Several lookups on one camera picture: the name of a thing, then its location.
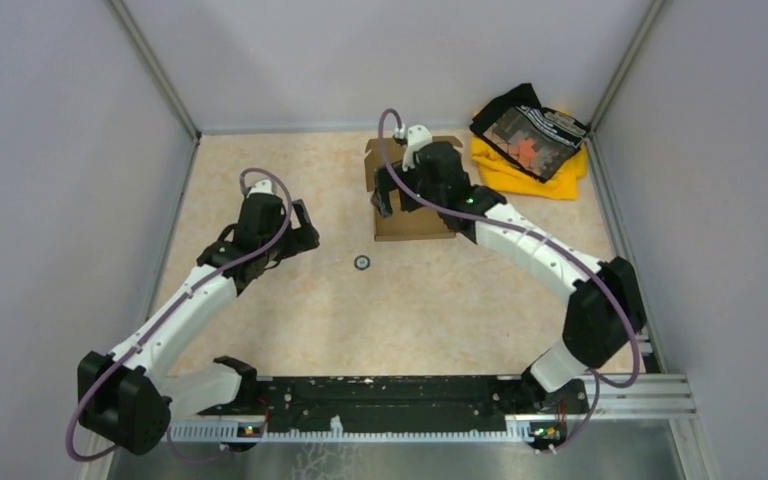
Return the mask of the brown cardboard box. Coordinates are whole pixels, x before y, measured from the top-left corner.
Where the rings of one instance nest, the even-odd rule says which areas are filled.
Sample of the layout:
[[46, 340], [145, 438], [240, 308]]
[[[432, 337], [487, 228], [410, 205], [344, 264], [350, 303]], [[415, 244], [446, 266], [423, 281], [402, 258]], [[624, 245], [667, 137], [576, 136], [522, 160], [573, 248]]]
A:
[[[372, 194], [375, 188], [374, 173], [383, 166], [379, 141], [373, 138], [367, 141], [365, 147], [364, 173], [366, 192]], [[425, 207], [413, 212], [400, 210], [398, 191], [390, 194], [394, 213], [383, 218], [376, 209], [372, 211], [373, 239], [376, 242], [416, 241], [416, 240], [448, 240], [455, 234], [448, 230], [438, 215]]]

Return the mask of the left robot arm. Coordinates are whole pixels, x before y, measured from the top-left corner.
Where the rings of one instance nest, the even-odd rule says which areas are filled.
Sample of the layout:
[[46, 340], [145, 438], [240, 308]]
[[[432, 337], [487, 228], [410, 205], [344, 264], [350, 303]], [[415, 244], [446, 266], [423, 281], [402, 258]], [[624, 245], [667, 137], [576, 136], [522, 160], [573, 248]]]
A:
[[248, 193], [236, 223], [197, 258], [183, 284], [144, 325], [109, 352], [88, 352], [77, 367], [78, 405], [67, 427], [83, 427], [135, 455], [160, 443], [174, 422], [226, 405], [237, 414], [260, 399], [257, 371], [221, 356], [197, 372], [169, 371], [201, 331], [267, 270], [320, 245], [303, 200]]

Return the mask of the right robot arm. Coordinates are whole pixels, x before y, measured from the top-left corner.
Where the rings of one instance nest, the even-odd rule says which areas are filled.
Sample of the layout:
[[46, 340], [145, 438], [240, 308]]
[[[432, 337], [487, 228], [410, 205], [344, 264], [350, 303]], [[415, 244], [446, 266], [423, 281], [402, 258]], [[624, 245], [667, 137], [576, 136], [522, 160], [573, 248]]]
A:
[[414, 160], [408, 170], [400, 162], [374, 170], [371, 203], [382, 217], [394, 214], [390, 195], [398, 192], [401, 211], [433, 210], [449, 231], [508, 258], [566, 304], [560, 339], [523, 373], [529, 408], [550, 411], [563, 386], [634, 342], [647, 320], [628, 260], [601, 260], [539, 228], [504, 195], [472, 183], [448, 142], [420, 148]]

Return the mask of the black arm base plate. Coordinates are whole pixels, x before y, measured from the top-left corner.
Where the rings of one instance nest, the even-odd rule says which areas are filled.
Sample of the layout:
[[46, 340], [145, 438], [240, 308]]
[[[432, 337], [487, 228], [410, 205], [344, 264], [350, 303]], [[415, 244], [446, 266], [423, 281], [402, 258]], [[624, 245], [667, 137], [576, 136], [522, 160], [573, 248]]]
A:
[[500, 432], [510, 415], [552, 420], [584, 414], [581, 380], [541, 393], [517, 376], [281, 376], [246, 383], [208, 415], [266, 415], [270, 433], [326, 432], [338, 418], [347, 433]]

